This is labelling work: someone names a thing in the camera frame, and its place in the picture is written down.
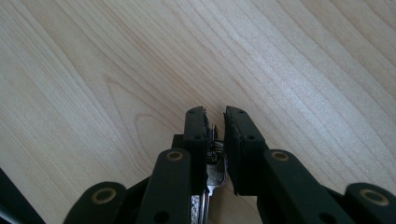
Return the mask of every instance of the light wooden surface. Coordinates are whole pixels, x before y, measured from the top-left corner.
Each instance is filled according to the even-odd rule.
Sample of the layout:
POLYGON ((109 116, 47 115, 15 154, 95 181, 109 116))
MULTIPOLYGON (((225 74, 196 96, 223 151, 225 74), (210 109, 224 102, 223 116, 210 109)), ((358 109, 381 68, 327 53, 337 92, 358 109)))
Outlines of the light wooden surface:
MULTIPOLYGON (((0 1, 0 165, 48 223, 98 182, 131 187, 203 105, 339 192, 396 194, 396 3, 0 1)), ((260 223, 229 183, 213 223, 260 223)))

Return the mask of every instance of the metal ring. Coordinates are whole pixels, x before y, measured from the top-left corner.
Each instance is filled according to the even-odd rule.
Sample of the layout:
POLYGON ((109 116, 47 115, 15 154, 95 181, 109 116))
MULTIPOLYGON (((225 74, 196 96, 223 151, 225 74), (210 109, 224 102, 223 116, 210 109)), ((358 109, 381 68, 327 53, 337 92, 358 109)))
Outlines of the metal ring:
POLYGON ((284 153, 284 152, 280 152, 280 151, 275 151, 273 153, 271 153, 271 156, 279 161, 288 161, 289 160, 289 156, 288 154, 284 153))
POLYGON ((381 194, 375 190, 361 189, 359 191, 359 194, 365 200, 370 201, 371 203, 375 203, 376 205, 380 205, 380 206, 388 206, 389 205, 389 199, 387 197, 385 197, 383 194, 381 194))
POLYGON ((171 151, 168 154, 166 154, 166 158, 169 161, 180 161, 183 158, 183 153, 178 151, 171 151))
POLYGON ((96 204, 108 203, 116 197, 116 194, 117 192, 113 188, 99 189, 92 195, 92 202, 96 204), (101 193, 108 193, 108 195, 105 198, 98 198, 101 193))

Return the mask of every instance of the wood grain surface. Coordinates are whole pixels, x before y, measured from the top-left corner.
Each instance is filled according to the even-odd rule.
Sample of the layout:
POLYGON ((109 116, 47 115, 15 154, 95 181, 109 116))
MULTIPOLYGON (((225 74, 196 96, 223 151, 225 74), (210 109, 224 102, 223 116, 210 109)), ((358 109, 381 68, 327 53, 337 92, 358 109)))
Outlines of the wood grain surface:
MULTIPOLYGON (((207 109, 245 109, 323 185, 396 194, 396 2, 0 1, 0 165, 48 223, 150 175, 207 109)), ((216 192, 212 223, 261 223, 216 192)))

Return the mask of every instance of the metal key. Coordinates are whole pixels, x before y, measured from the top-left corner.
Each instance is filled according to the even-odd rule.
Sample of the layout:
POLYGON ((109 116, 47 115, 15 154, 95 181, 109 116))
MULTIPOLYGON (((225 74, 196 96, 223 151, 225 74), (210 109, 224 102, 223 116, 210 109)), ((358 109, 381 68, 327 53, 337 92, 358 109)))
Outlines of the metal key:
POLYGON ((209 189, 209 196, 213 195, 214 189, 222 187, 227 181, 225 155, 217 153, 217 159, 218 162, 216 164, 208 164, 206 166, 206 184, 209 189))
POLYGON ((216 188, 222 187, 227 181, 226 156, 222 151, 217 151, 217 163, 206 166, 207 181, 206 190, 203 195, 191 197, 191 223, 207 223, 209 215, 209 197, 213 195, 216 188))

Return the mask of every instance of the black plastic part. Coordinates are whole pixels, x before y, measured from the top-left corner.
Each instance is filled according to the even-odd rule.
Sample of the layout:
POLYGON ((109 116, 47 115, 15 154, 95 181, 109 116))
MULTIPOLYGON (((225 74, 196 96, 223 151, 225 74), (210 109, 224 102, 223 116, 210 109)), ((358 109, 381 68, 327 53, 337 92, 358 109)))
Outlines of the black plastic part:
POLYGON ((172 141, 172 148, 184 148, 184 135, 174 134, 174 139, 172 141))
POLYGON ((275 196, 286 223, 354 223, 293 154, 267 150, 264 160, 264 176, 271 190, 264 193, 275 196))
POLYGON ((191 156, 187 150, 172 148, 159 155, 136 223, 191 223, 191 156))
POLYGON ((201 195, 206 189, 206 153, 210 146, 209 125, 202 106, 187 111, 183 144, 191 154, 192 194, 201 195))
POLYGON ((7 213, 8 217, 22 223, 44 223, 2 169, 0 169, 0 186, 0 209, 3 214, 7 213))
POLYGON ((396 198, 378 186, 356 183, 346 188, 345 209, 357 223, 395 223, 396 198))
POLYGON ((116 223, 125 194, 126 188, 118 183, 102 182, 94 185, 74 204, 64 223, 116 223))
POLYGON ((265 139, 244 110, 227 106, 224 122, 224 149, 233 191, 257 196, 263 177, 262 153, 269 149, 265 139))
POLYGON ((125 200, 122 203, 116 223, 131 224, 136 222, 149 179, 150 177, 147 177, 126 190, 125 200))

